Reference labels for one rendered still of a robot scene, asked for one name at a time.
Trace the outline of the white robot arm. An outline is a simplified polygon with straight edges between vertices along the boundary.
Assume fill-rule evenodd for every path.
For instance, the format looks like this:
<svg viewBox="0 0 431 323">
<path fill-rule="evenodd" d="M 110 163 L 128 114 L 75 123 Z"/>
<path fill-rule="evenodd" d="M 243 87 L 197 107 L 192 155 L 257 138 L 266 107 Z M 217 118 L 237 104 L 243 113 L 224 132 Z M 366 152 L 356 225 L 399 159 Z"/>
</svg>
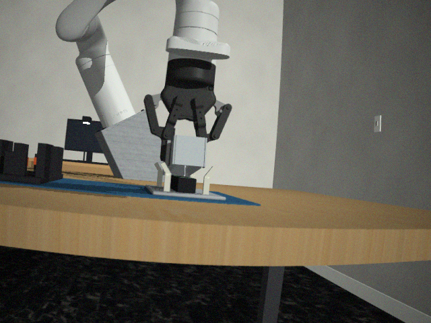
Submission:
<svg viewBox="0 0 431 323">
<path fill-rule="evenodd" d="M 55 27 L 61 40 L 77 44 L 80 55 L 75 63 L 103 128 L 135 114 L 97 16 L 113 1 L 74 0 L 61 12 Z M 217 60 L 229 59 L 231 47 L 217 42 L 218 6 L 211 0 L 175 1 L 173 36 L 166 42 L 168 61 L 200 59 L 216 66 Z"/>
</svg>

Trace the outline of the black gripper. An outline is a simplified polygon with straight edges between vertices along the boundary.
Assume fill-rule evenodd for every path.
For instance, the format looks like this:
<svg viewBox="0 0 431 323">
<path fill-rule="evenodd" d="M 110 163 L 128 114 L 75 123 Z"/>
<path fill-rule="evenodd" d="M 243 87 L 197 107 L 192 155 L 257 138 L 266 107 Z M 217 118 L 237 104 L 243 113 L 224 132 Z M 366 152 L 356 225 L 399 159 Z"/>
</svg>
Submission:
<svg viewBox="0 0 431 323">
<path fill-rule="evenodd" d="M 196 137 L 207 138 L 207 143 L 220 138 L 232 110 L 231 104 L 216 100 L 214 94 L 216 66 L 200 59 L 172 59 L 168 61 L 166 82 L 161 94 L 144 98 L 150 132 L 162 140 L 160 159 L 170 165 L 171 135 L 177 120 L 193 121 Z M 156 108 L 163 101 L 169 112 L 164 129 L 159 127 Z M 210 133 L 206 131 L 205 115 L 214 106 L 217 116 Z"/>
</svg>

